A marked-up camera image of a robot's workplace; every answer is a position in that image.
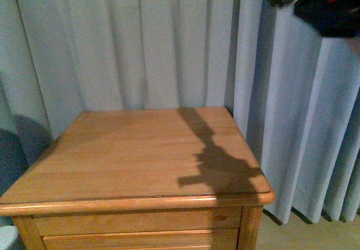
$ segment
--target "white object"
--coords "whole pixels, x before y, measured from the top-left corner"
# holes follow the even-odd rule
[[[0,250],[25,250],[19,237],[19,232],[14,226],[0,227]]]

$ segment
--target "white curtain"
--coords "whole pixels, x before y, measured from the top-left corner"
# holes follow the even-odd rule
[[[354,219],[356,40],[322,39],[265,0],[0,2],[0,127],[18,153],[0,155],[1,178],[84,110],[226,106],[277,194],[267,210]]]

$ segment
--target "wooden drawer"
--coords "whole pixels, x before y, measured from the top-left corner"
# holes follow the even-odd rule
[[[241,207],[34,217],[41,236],[238,228]]]
[[[48,250],[235,250],[237,229],[45,236]]]

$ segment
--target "wooden floor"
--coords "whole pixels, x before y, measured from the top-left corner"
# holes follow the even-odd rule
[[[353,222],[326,221],[306,224],[291,213],[286,225],[278,226],[263,214],[256,250],[360,250],[360,215]]]

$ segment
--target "wooden leg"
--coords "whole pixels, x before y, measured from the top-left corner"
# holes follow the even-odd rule
[[[237,250],[255,250],[263,206],[244,206],[241,213]]]
[[[32,216],[13,216],[12,220],[19,230],[27,250],[46,250]]]

